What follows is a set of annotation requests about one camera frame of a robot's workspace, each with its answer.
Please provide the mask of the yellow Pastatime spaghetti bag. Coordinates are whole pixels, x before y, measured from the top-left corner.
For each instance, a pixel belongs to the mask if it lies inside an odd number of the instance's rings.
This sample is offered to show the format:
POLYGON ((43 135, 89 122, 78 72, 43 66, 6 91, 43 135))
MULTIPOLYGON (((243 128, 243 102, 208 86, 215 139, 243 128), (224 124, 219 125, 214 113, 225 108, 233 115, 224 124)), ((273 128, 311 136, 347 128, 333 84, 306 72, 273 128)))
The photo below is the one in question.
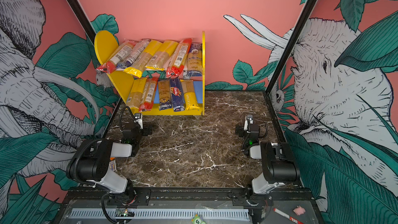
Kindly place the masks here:
POLYGON ((186 105, 186 110, 198 110, 199 105, 197 102, 197 97, 195 94, 194 83, 192 80, 182 80, 181 81, 183 93, 184 93, 184 101, 186 105))

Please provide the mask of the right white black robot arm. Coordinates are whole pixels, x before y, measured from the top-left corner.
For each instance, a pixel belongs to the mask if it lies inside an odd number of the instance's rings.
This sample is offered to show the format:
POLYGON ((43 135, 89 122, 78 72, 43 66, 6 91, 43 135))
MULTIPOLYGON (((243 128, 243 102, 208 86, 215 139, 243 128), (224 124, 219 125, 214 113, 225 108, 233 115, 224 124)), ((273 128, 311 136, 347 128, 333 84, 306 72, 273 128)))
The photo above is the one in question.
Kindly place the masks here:
POLYGON ((260 131, 260 126, 254 123, 251 116, 246 118, 244 125, 237 124, 235 127, 235 133, 243 138, 242 153, 261 160, 262 173, 237 197, 237 201, 249 209, 254 224, 262 223, 271 211, 271 191, 300 179, 300 170, 289 144, 260 141, 266 137, 260 131))

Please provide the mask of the Ankara spaghetti bag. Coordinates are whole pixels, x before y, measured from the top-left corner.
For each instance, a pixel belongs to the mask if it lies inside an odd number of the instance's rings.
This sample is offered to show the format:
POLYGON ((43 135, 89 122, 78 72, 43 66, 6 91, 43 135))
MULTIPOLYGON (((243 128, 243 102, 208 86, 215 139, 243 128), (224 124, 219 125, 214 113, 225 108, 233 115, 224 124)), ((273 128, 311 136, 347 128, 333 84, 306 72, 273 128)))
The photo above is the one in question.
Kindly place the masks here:
POLYGON ((203 74, 203 45, 192 43, 186 65, 183 70, 184 78, 202 76, 203 74))

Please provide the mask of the blue Barilla spaghetti box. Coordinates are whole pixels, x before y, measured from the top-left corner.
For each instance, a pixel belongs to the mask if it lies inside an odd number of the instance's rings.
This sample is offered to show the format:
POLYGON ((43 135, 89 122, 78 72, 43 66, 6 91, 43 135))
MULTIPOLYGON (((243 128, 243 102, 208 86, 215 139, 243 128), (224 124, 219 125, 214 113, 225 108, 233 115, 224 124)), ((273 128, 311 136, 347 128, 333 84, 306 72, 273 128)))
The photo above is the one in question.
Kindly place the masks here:
POLYGON ((184 107, 183 88, 179 78, 170 79, 170 90, 172 97, 172 106, 174 112, 182 112, 184 107))

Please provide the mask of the blue yellow-ended spaghetti bag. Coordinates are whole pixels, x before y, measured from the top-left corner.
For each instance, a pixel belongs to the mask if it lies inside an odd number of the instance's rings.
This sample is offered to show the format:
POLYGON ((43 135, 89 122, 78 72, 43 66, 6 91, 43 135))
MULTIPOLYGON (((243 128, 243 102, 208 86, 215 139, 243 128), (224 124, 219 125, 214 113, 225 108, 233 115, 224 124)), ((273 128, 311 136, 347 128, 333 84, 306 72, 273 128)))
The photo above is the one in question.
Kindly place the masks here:
POLYGON ((130 51, 126 58, 123 58, 117 65, 117 71, 123 71, 127 67, 131 66, 139 57, 139 55, 144 51, 144 49, 149 45, 151 39, 140 40, 134 48, 130 51))

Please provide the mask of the blue yellow crest spaghetti bag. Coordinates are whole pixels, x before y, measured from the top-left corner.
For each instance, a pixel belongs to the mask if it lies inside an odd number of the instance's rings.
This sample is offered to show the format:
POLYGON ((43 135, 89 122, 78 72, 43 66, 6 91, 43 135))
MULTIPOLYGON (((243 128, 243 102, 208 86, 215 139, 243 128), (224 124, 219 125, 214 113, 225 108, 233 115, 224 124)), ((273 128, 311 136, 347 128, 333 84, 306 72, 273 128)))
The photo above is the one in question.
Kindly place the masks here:
POLYGON ((164 111, 172 108, 171 88, 168 79, 158 81, 159 110, 164 111))

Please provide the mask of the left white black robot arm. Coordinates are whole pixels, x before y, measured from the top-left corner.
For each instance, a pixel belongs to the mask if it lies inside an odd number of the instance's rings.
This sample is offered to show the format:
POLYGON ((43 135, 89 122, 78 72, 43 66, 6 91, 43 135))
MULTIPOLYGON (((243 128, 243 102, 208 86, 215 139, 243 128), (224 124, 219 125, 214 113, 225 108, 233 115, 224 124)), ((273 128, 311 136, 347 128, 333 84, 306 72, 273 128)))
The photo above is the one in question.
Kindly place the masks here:
POLYGON ((127 224, 129 219, 111 218, 106 210, 106 204, 114 200, 116 204, 129 206, 136 202, 137 192, 133 183, 109 167, 110 159, 129 158, 137 155, 142 137, 152 134, 152 127, 143 126, 142 113, 133 113, 125 106, 122 112, 128 110, 133 121, 122 124, 119 116, 119 127, 123 134, 120 143, 108 139, 84 140, 66 169, 67 178, 93 188, 101 188, 106 193, 101 198, 101 207, 105 218, 112 224, 127 224))

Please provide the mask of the red-ended labelled spaghetti bag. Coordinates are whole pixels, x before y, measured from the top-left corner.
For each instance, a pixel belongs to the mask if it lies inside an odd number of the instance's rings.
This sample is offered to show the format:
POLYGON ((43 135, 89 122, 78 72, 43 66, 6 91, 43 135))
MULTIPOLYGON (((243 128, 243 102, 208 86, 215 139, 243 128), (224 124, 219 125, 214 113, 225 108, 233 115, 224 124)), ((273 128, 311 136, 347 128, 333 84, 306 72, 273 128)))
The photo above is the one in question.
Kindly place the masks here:
POLYGON ((158 80, 159 79, 156 77, 147 79, 139 107, 140 112, 148 112, 152 110, 158 80))

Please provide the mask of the yellow-topped spaghetti bag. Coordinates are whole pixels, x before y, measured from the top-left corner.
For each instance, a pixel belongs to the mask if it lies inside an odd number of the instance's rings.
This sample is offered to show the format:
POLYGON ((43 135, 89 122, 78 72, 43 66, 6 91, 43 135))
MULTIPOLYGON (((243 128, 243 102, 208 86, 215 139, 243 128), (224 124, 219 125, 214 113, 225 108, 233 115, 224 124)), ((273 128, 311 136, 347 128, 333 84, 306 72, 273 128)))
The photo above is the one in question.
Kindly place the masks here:
POLYGON ((173 40, 166 40, 160 48, 155 52, 149 62, 146 64, 147 69, 164 71, 165 63, 173 55, 175 49, 178 46, 178 42, 173 40))
POLYGON ((123 72, 133 75, 137 78, 141 78, 145 70, 146 64, 155 54, 155 52, 160 48, 162 43, 157 40, 151 40, 149 45, 144 49, 144 51, 139 55, 138 59, 129 67, 123 70, 123 72))
POLYGON ((134 80, 133 86, 126 100, 126 105, 130 108, 139 109, 147 78, 142 77, 134 80))

